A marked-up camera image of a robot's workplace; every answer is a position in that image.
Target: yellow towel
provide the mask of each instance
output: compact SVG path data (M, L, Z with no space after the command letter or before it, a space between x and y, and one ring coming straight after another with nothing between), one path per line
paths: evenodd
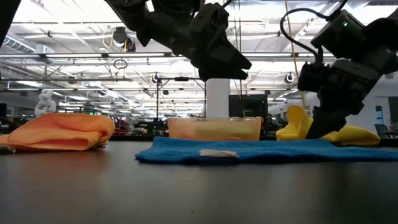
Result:
M310 129L313 119L308 117L301 106L290 106L287 109L288 125L276 132L278 141L303 140ZM380 142L380 137L367 129L346 125L340 131L333 131L322 139L341 146L373 146Z
M114 128L104 116L49 113L0 136L0 145L30 151L84 151L106 143Z

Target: ceiling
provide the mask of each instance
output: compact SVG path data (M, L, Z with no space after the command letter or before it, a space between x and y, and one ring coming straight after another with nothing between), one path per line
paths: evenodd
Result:
M288 1L288 8L308 7L324 14L330 14L338 2L333 1ZM398 1L348 1L345 9L348 10L363 24L369 24L373 20L386 17L398 6ZM233 1L226 10L229 12L229 27L227 28L228 39L241 52L256 53L258 58L253 57L252 67L248 70L249 77L242 81L242 87L247 89L244 93L261 94L264 89L251 90L252 88L282 88L286 90L272 90L271 97L294 98L296 93L296 80L287 84L284 81L288 73L295 74L295 64L289 58L261 58L265 53L291 52L290 42L278 35L279 20L285 14L285 3L283 1L256 1L240 0ZM312 37L326 24L326 21L315 18L306 12L298 12L290 16L292 36L300 42L310 45ZM102 0L22 0L14 22L9 29L8 36L24 45L35 49L43 49L46 46L47 53L56 54L86 54L86 53L115 53L124 52L123 48L117 47L110 38L115 27L123 26L120 19L112 9ZM143 47L137 39L135 32L127 32L136 43L137 53L165 53L170 50L155 41L150 41L147 47ZM294 46L296 52L307 53L304 49ZM0 49L2 54L19 54L21 52L12 47L3 45ZM124 105L111 105L112 108L133 109L134 114L139 111L145 114L155 106L156 85L152 81L155 74L162 78L191 77L198 78L197 69L189 60L183 57L142 57L125 58L128 66L118 70L113 63L118 58L53 58L53 64L48 66L43 62L33 59L11 59L2 58L2 74L8 74L8 78L100 78L100 82L41 82L40 85L50 88L130 88L134 90L105 91L105 96L98 91L62 91L57 93L67 101L76 101L65 96L80 96L81 100L107 102L125 102ZM298 71L305 60L297 63ZM12 87L20 87L21 83L11 83ZM25 88L37 88L36 82L24 82ZM202 81L190 80L189 82L169 81L164 85L166 90L170 88L168 95L160 93L164 98L162 107L166 114L178 111L181 114L201 113L203 111L204 86ZM232 94L238 94L240 82L231 80Z

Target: white pillar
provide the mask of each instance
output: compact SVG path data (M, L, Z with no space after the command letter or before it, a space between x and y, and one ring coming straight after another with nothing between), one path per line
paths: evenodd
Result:
M229 79L212 78L206 83L206 117L228 118Z

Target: clear plastic container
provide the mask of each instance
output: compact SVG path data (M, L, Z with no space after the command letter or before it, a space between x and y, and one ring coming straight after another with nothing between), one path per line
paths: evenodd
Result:
M258 141L261 118L169 118L171 138Z

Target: chair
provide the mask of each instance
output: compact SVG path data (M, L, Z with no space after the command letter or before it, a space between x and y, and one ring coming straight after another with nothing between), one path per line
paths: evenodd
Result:
M390 135L386 134L388 128L384 124L375 124L374 127L376 128L377 134L380 138L391 138Z

